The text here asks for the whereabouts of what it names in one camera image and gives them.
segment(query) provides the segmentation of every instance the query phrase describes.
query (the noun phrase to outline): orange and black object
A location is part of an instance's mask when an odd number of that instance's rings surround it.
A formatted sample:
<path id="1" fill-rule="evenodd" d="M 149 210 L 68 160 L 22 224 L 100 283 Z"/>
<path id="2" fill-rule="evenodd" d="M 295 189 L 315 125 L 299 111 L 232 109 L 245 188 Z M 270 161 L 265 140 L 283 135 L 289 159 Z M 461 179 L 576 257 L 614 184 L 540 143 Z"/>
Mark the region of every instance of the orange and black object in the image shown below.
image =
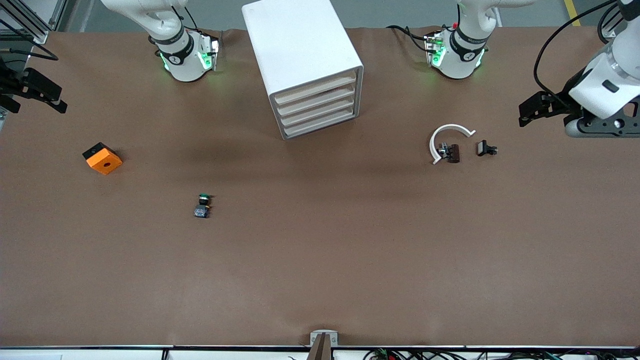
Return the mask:
<path id="1" fill-rule="evenodd" d="M 82 153 L 86 163 L 95 171 L 107 175 L 122 165 L 122 160 L 107 145 L 99 142 Z"/>

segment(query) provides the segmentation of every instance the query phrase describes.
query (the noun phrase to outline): metal frame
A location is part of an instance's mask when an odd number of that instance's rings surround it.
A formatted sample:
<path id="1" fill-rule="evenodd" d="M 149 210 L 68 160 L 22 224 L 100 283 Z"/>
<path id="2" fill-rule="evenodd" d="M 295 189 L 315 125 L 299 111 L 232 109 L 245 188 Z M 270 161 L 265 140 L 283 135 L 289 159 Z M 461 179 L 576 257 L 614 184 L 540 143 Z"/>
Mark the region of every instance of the metal frame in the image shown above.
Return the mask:
<path id="1" fill-rule="evenodd" d="M 0 8 L 31 34 L 35 42 L 44 44 L 47 41 L 47 36 L 52 30 L 50 25 L 33 12 L 22 0 L 0 0 Z"/>

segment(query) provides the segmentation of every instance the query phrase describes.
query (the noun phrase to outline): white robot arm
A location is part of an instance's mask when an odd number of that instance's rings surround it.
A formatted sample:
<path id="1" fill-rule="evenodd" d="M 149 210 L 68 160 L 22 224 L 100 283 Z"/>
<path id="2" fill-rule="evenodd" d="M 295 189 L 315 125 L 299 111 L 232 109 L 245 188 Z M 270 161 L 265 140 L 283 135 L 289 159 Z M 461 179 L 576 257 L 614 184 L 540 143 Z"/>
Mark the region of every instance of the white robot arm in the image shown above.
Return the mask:
<path id="1" fill-rule="evenodd" d="M 215 70 L 218 39 L 185 28 L 173 12 L 188 0 L 102 0 L 109 10 L 144 28 L 160 49 L 165 69 L 179 81 L 194 81 Z"/>
<path id="2" fill-rule="evenodd" d="M 480 65 L 484 45 L 496 27 L 494 8 L 518 8 L 536 0 L 456 0 L 460 19 L 457 28 L 445 28 L 426 39 L 429 64 L 453 79 L 471 75 Z"/>
<path id="3" fill-rule="evenodd" d="M 569 79 L 558 94 L 538 92 L 520 105 L 520 126 L 567 114 L 564 129 L 576 138 L 639 138 L 640 0 L 618 0 L 627 21 L 614 40 Z M 624 108 L 630 104 L 631 113 Z"/>

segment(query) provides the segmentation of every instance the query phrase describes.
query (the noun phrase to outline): gray floor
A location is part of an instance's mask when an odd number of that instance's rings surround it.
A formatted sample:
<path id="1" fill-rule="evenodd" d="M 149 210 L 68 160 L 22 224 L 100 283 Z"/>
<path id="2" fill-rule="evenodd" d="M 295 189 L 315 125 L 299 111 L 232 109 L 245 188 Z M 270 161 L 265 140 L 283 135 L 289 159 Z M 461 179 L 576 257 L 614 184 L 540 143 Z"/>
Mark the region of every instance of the gray floor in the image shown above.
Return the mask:
<path id="1" fill-rule="evenodd" d="M 188 8 L 200 28 L 246 29 L 241 8 L 253 1 L 191 0 Z M 392 24 L 417 28 L 451 24 L 457 16 L 453 0 L 332 0 L 332 3 L 346 28 L 384 28 Z M 569 19 L 563 0 L 539 0 L 524 8 L 500 9 L 500 14 L 504 26 L 558 26 Z M 65 30 L 142 31 L 131 20 L 109 11 L 100 0 L 77 0 Z"/>

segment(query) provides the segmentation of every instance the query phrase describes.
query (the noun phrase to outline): white curved handle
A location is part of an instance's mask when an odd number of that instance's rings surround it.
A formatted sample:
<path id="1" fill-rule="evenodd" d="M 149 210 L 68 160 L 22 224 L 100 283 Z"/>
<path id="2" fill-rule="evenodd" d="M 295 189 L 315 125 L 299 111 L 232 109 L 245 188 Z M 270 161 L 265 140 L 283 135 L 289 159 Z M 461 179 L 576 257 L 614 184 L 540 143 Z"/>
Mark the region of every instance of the white curved handle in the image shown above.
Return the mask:
<path id="1" fill-rule="evenodd" d="M 442 159 L 442 157 L 438 153 L 438 150 L 436 149 L 435 140 L 436 140 L 436 135 L 443 130 L 458 130 L 459 132 L 463 133 L 467 138 L 476 133 L 476 130 L 469 131 L 466 127 L 461 125 L 456 125 L 456 124 L 447 124 L 437 128 L 436 131 L 433 132 L 433 135 L 431 135 L 431 140 L 429 141 L 429 150 L 431 151 L 431 156 L 433 156 L 434 165 L 436 165 L 438 161 Z"/>

